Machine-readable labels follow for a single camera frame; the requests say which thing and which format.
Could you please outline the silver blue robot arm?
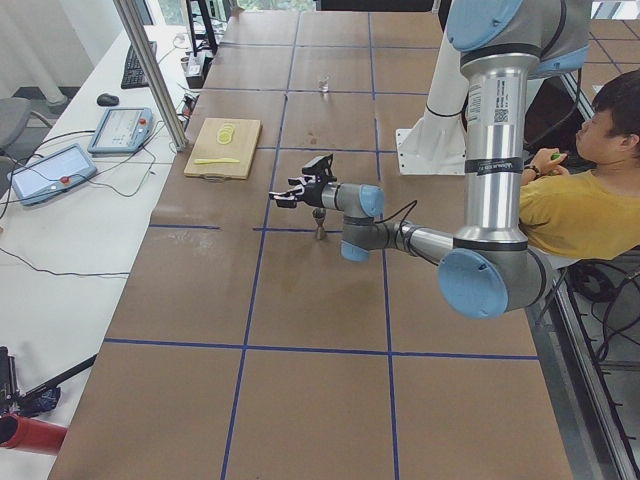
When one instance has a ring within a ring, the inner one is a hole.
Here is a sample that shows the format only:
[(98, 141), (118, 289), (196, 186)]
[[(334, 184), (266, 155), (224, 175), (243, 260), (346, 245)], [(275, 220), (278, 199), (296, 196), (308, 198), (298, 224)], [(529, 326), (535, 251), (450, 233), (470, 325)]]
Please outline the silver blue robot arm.
[(341, 212), (346, 259), (394, 248), (436, 264), (443, 297), (462, 315), (496, 318), (536, 303), (552, 268), (519, 228), (527, 84), (583, 65), (590, 20), (587, 1), (451, 4), (424, 115), (397, 147), (404, 173), (464, 176), (457, 232), (383, 220), (381, 188), (339, 182), (330, 156), (311, 160), (272, 199)]

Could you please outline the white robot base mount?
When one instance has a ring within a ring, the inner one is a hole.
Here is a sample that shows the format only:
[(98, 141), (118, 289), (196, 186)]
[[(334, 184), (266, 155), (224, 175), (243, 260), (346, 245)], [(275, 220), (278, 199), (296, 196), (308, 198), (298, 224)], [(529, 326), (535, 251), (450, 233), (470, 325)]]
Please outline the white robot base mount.
[(396, 131), (399, 171), (404, 176), (465, 173), (464, 104), (469, 81), (460, 72), (460, 52), (444, 33), (424, 113), (410, 129)]

